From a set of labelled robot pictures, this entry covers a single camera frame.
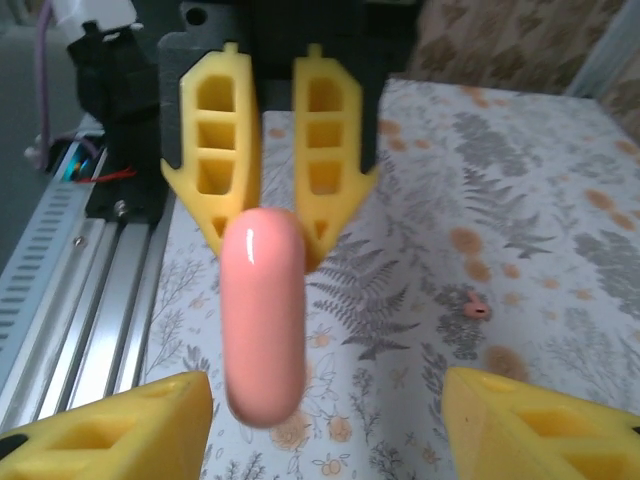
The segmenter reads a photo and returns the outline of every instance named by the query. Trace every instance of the yellow gripper base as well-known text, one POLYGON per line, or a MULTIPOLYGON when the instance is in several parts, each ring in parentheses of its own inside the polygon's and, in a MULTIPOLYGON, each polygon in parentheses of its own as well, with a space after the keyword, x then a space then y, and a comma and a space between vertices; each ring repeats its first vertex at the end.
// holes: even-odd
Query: yellow gripper base
POLYGON ((198 480, 212 407, 191 372, 60 413, 0 436, 0 480, 198 480))
POLYGON ((638 480, 640 417, 452 368, 443 411, 459 480, 638 480))

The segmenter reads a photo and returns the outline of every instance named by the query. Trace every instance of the floral tablecloth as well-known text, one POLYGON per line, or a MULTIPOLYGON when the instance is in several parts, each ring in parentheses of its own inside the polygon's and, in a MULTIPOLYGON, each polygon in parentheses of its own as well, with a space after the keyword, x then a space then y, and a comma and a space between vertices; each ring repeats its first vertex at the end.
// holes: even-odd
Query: floral tablecloth
MULTIPOLYGON (((263 203, 291 208, 292 114, 266 114, 264 150, 263 203)), ((598 105, 392 81, 380 152, 308 277, 308 387, 272 430, 227 408, 218 263, 176 205, 144 373, 208 373, 202 479, 453 480, 454 365, 640 412, 640 150, 598 105), (469 290, 487 321, 462 315, 469 290)))

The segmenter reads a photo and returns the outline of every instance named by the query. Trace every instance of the red wire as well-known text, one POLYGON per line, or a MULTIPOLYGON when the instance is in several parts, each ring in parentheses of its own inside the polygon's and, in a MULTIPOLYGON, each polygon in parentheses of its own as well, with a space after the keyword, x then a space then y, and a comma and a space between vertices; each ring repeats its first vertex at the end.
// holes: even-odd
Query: red wire
POLYGON ((114 180, 121 180, 123 178, 130 178, 136 175, 136 171, 127 167, 124 170, 120 170, 119 172, 110 173, 109 175, 103 175, 102 177, 96 178, 83 178, 81 180, 77 180, 77 183, 104 183, 104 182, 112 182, 114 180))

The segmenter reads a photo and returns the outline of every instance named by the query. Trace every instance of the pink capsule-shaped object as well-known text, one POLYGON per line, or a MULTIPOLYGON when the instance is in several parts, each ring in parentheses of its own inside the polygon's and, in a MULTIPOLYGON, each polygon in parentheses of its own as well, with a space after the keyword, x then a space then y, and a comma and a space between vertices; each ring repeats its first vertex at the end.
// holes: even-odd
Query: pink capsule-shaped object
POLYGON ((226 229, 220 305, 226 391, 242 423, 269 428, 305 388, 305 247, 295 216, 255 208, 226 229))

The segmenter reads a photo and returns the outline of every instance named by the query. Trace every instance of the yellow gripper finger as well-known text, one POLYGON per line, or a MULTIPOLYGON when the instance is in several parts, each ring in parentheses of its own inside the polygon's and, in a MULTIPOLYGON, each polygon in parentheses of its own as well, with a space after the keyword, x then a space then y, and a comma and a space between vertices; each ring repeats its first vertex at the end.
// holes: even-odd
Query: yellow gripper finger
POLYGON ((319 45, 294 66, 295 205, 307 272, 322 262, 377 180, 360 171, 362 87, 319 45))
POLYGON ((640 417, 469 368, 442 408, 460 480, 640 479, 640 417))
POLYGON ((218 255, 224 230, 260 202, 261 133, 251 57, 235 43, 183 77, 182 166, 162 173, 218 255))
POLYGON ((212 415, 207 375, 174 375, 0 435, 0 480, 198 480, 212 415))

